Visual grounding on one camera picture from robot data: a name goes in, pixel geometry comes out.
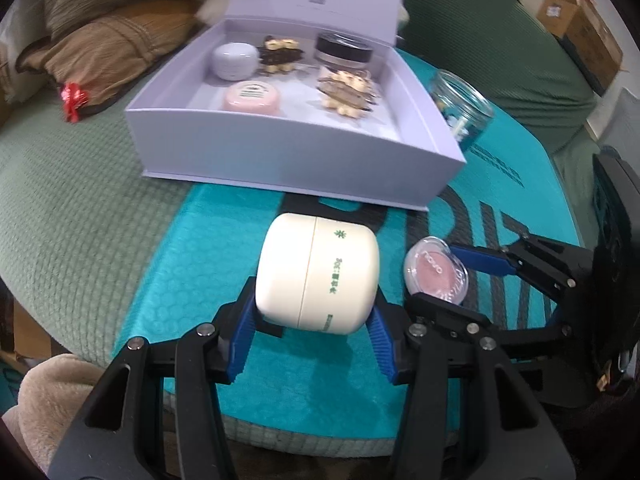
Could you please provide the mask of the pink round compact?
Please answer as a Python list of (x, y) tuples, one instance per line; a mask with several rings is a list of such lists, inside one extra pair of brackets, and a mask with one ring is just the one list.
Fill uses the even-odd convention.
[(232, 84), (222, 100), (222, 109), (257, 115), (277, 115), (280, 110), (280, 91), (265, 81), (246, 80)]

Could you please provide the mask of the brown bear hair claw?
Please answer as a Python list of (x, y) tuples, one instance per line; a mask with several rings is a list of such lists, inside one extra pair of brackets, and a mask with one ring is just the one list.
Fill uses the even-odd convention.
[(259, 69), (264, 74), (291, 73), (304, 56), (299, 42), (293, 38), (265, 36), (257, 50)]

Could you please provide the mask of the white round case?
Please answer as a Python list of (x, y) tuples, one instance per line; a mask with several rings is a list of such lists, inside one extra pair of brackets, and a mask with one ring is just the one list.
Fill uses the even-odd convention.
[(216, 47), (210, 56), (213, 73), (225, 81), (250, 78), (259, 67), (259, 51), (246, 42), (228, 42)]

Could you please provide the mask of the clear pink blush compact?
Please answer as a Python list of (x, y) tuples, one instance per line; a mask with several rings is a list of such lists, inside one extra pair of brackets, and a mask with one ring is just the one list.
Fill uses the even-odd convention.
[(436, 236), (423, 237), (408, 250), (404, 280), (410, 295), (422, 292), (450, 304), (462, 304), (469, 289), (468, 270)]

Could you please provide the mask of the tan fuzzy trouser leg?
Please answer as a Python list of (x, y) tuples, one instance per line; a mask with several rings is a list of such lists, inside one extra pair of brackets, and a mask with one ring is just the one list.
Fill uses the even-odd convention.
[(20, 449), (44, 473), (66, 430), (104, 373), (70, 353), (43, 361), (24, 376), (17, 404), (2, 415)]

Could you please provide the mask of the cream white jar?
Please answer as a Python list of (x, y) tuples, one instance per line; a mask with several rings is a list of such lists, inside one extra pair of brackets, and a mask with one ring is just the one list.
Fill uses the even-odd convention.
[(276, 325), (348, 335), (367, 321), (379, 277), (378, 241), (366, 226), (280, 214), (262, 244), (256, 307)]

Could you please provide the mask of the black lid glass jar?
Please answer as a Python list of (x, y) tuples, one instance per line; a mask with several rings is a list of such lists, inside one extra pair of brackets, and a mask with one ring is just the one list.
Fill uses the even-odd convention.
[(373, 48), (339, 32), (319, 32), (314, 57), (323, 63), (363, 70), (371, 61)]

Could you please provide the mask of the brown striped pillow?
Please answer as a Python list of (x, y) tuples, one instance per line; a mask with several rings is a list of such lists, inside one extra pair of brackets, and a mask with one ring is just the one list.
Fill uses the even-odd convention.
[(60, 40), (43, 38), (17, 57), (20, 74), (45, 74), (58, 88), (88, 93), (81, 118), (112, 106), (142, 77), (182, 48), (198, 28), (194, 0), (146, 0), (96, 18)]

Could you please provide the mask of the cardboard box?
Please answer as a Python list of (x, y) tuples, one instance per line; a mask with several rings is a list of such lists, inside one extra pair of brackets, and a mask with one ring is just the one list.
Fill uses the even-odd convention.
[(623, 51), (592, 0), (542, 0), (536, 18), (555, 36), (598, 96), (623, 64)]

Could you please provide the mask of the hedgehog hair claw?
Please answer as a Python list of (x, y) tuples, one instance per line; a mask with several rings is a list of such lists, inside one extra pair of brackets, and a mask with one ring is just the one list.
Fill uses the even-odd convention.
[(317, 89), (322, 106), (343, 117), (359, 119), (378, 104), (371, 81), (347, 70), (326, 72), (318, 79)]

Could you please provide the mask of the lavender gift box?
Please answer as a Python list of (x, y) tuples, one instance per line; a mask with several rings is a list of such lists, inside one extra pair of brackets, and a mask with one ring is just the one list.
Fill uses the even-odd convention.
[[(401, 0), (229, 0), (226, 15), (132, 99), (126, 121), (148, 177), (213, 182), (422, 210), (462, 169), (462, 151), (395, 48)], [(373, 50), (375, 104), (358, 119), (322, 104), (314, 40), (341, 32)], [(271, 115), (229, 112), (216, 47), (297, 40), (303, 59), (272, 75)]]

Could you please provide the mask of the red tassel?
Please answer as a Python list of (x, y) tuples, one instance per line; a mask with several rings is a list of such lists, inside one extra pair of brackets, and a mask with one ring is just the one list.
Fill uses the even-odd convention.
[(68, 82), (62, 87), (60, 97), (66, 122), (79, 122), (79, 111), (89, 101), (88, 93), (76, 82)]

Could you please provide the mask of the clear glass candy jar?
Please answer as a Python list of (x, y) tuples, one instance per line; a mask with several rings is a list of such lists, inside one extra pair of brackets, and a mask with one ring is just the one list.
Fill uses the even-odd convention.
[(438, 70), (428, 93), (445, 119), (462, 152), (484, 133), (494, 119), (494, 108), (478, 90), (449, 70)]

